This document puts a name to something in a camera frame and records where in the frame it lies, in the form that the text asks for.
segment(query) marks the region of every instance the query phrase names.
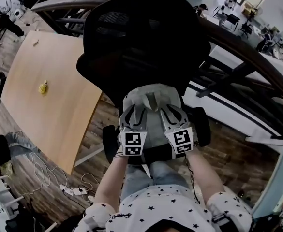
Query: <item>mesh backrest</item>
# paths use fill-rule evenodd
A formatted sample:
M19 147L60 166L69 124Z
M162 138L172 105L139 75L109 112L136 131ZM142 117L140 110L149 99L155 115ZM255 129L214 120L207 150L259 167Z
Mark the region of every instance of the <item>mesh backrest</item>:
M209 51L186 0L111 0L86 19L77 69L121 106L129 91L153 83L184 95Z

